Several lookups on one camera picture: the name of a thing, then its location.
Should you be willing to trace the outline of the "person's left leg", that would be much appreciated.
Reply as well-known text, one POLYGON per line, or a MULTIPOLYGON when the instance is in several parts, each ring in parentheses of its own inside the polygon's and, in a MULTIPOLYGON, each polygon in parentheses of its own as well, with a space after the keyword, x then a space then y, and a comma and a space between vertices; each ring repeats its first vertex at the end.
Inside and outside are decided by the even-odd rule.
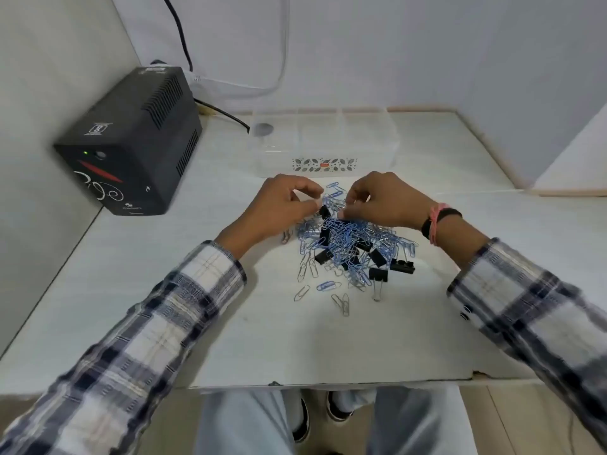
POLYGON ((295 455, 300 393, 236 390, 207 394, 193 455, 295 455))

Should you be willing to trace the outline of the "person's right hand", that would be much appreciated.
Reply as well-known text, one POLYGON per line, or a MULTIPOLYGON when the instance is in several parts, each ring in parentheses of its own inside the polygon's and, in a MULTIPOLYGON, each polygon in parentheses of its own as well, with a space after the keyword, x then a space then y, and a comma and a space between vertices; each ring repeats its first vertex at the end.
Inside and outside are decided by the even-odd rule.
POLYGON ((437 204, 392 172, 373 171, 353 183, 345 199, 371 203, 371 220, 379 226, 421 230, 430 209, 437 204))

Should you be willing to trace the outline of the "person's right shoe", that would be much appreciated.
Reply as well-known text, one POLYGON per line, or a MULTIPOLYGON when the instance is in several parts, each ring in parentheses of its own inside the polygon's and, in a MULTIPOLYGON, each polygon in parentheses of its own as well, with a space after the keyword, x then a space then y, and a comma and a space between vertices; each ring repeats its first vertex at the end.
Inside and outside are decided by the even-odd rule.
POLYGON ((326 395, 326 399, 325 399, 325 409, 328 415, 328 418, 339 424, 342 425, 344 424, 347 420, 349 420, 349 418, 351 418, 351 416, 353 415, 353 411, 350 412, 345 412, 342 411, 335 403, 334 401, 334 397, 335 397, 335 392, 334 391, 328 391, 327 395, 326 395))

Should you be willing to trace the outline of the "person's right leg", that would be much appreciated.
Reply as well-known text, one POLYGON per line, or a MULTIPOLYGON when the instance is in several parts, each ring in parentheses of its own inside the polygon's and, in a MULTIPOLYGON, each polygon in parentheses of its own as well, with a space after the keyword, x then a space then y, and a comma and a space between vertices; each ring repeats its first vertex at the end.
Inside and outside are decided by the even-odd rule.
POLYGON ((478 455, 459 388, 378 388, 366 453, 478 455))

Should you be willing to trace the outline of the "pink wristband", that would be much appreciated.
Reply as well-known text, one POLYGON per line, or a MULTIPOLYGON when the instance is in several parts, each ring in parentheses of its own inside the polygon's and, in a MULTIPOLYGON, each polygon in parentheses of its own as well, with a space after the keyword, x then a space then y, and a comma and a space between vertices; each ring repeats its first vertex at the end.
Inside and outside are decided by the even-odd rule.
POLYGON ((430 244, 433 246, 438 246, 436 234, 437 234, 438 222, 440 221, 439 215, 442 213, 442 211, 447 210, 447 209, 450 209, 450 206, 446 203, 437 203, 435 206, 433 206, 430 209, 430 213, 429 213, 430 227, 429 227, 428 239, 429 239, 430 244))

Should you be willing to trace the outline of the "group of black binder clips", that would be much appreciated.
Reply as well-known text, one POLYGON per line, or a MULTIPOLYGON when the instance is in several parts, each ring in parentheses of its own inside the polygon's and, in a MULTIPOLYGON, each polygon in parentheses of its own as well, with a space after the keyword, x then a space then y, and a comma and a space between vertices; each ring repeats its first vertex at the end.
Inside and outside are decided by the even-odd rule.
POLYGON ((301 224, 301 249, 306 249, 314 260, 312 267, 332 270, 356 289, 372 287, 373 300, 381 301, 390 271, 414 273, 418 244, 389 227, 340 220, 337 211, 337 206, 324 204, 314 218, 301 224))

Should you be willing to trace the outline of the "clear plastic organiser box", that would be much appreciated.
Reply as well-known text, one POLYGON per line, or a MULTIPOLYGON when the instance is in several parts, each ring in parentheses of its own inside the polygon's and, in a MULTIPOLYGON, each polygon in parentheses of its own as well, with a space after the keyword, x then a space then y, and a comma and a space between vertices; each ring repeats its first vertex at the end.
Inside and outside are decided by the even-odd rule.
POLYGON ((253 113, 248 149, 261 177, 361 177, 390 170, 400 147, 384 108, 253 113))

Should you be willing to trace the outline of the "black power backup unit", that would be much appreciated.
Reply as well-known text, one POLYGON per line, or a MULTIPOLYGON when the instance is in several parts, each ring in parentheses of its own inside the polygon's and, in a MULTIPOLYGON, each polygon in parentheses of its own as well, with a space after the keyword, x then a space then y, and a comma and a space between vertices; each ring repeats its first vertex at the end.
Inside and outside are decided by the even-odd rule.
POLYGON ((158 216, 171 206, 203 134, 180 67, 134 68, 57 138, 53 148, 117 216, 158 216))

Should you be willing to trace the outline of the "black wristband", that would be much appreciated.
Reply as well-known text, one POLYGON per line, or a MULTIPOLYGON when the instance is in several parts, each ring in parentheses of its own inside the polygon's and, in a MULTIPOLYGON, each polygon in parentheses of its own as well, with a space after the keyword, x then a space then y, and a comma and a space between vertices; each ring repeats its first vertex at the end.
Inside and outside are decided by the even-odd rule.
MULTIPOLYGON (((439 219, 440 219, 440 221, 441 221, 443 218, 445 218, 445 217, 447 217, 447 216, 451 216, 451 215, 455 215, 455 216, 463 217, 463 216, 462 216, 462 214, 461 214, 461 213, 460 213, 460 212, 459 212, 457 209, 450 208, 450 209, 447 209, 447 210, 442 211, 442 213, 439 215, 439 219)), ((421 230, 420 230, 420 231, 421 231, 421 233, 422 233, 422 235, 423 235, 423 236, 424 236, 426 239, 428 239, 428 237, 429 237, 429 227, 430 227, 430 220, 429 220, 429 217, 428 217, 428 218, 426 219, 426 221, 423 223, 423 225, 422 225, 422 227, 421 227, 421 230)))

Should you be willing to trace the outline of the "person's left hand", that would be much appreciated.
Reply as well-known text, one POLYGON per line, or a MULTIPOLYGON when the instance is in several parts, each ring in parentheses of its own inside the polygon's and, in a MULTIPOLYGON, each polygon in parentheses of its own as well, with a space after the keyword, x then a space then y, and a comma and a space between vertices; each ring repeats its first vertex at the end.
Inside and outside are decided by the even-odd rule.
POLYGON ((224 228, 214 242, 235 259, 253 246, 287 231, 303 219, 293 219, 293 201, 322 199, 323 188, 309 178, 277 175, 263 183, 243 214, 224 228))

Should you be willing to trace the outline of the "person's leg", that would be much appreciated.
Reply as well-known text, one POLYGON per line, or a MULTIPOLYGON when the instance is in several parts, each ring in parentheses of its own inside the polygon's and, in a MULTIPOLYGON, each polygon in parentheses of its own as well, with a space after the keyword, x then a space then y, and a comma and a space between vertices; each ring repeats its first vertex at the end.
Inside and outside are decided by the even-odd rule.
POLYGON ((478 455, 459 388, 378 388, 366 453, 478 455))
POLYGON ((236 390, 207 394, 193 455, 295 455, 300 393, 236 390))

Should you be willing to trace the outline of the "person's left forearm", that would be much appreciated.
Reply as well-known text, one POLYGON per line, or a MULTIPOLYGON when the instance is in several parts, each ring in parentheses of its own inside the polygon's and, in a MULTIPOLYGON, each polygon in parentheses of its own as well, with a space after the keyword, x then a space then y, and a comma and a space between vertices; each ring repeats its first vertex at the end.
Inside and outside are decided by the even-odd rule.
POLYGON ((246 283, 231 252, 202 242, 11 423, 0 455, 132 455, 194 346, 246 283))

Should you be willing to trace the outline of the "person's right forearm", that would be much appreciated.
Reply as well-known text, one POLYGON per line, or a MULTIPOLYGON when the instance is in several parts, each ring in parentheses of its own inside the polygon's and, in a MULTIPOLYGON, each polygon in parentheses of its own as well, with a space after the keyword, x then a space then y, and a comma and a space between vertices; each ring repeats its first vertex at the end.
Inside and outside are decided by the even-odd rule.
POLYGON ((459 216, 436 239, 461 268, 447 296, 462 318, 533 370, 607 452, 607 312, 459 216))

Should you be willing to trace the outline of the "person's shoe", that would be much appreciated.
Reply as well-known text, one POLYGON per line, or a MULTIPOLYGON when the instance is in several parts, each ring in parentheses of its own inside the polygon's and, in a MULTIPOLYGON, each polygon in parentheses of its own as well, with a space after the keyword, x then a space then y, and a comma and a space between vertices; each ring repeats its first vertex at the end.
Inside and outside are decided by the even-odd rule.
POLYGON ((353 411, 350 412, 345 412, 342 411, 335 403, 334 401, 334 397, 335 397, 335 392, 334 391, 328 391, 327 395, 326 395, 326 399, 325 399, 325 409, 328 415, 328 418, 339 424, 342 425, 344 424, 347 420, 349 420, 349 418, 351 418, 351 416, 353 415, 353 411))
POLYGON ((301 444, 305 442, 310 434, 310 413, 308 410, 307 403, 304 398, 300 398, 300 408, 302 410, 302 421, 298 428, 292 431, 292 438, 294 443, 301 444))

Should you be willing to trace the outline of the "person's left shoe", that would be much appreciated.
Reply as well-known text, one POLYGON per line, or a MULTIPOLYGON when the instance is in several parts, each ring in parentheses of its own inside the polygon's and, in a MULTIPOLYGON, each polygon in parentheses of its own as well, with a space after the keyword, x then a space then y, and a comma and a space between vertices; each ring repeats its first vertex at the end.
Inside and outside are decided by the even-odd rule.
POLYGON ((301 444, 305 442, 310 434, 310 413, 308 410, 307 403, 304 398, 300 398, 300 408, 302 410, 302 421, 298 428, 292 431, 292 438, 294 443, 301 444))

